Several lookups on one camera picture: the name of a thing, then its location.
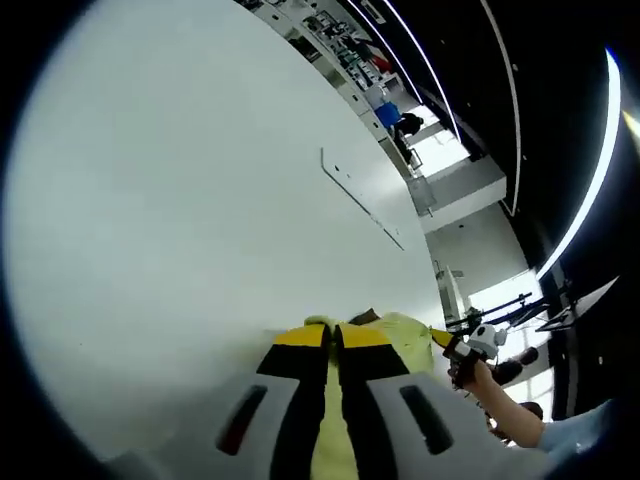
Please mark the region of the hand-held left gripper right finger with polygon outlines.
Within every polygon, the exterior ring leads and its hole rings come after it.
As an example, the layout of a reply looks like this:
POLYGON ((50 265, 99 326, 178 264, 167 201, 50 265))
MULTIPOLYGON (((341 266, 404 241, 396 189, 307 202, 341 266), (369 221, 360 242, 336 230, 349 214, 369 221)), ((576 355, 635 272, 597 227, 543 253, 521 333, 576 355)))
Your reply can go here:
POLYGON ((379 330, 335 329, 342 413, 362 479, 522 479, 525 461, 480 411, 412 373, 379 330))

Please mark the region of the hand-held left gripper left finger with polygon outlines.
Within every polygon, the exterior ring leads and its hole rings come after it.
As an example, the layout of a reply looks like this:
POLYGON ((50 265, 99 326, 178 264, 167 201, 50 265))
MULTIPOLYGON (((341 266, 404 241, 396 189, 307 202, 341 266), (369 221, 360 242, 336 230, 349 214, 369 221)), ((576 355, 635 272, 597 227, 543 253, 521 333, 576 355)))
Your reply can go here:
POLYGON ((216 438, 217 479, 309 479, 325 415, 331 329, 278 334, 239 392, 216 438))

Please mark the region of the person's right hand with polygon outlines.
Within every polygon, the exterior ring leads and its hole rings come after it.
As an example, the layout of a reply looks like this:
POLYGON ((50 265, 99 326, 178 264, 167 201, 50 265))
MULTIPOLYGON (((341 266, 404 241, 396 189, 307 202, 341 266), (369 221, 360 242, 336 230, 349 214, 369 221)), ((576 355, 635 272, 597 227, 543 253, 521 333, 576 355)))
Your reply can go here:
POLYGON ((452 363, 448 374, 456 388, 463 389, 481 399, 497 386, 492 371, 484 361, 474 364, 452 363))

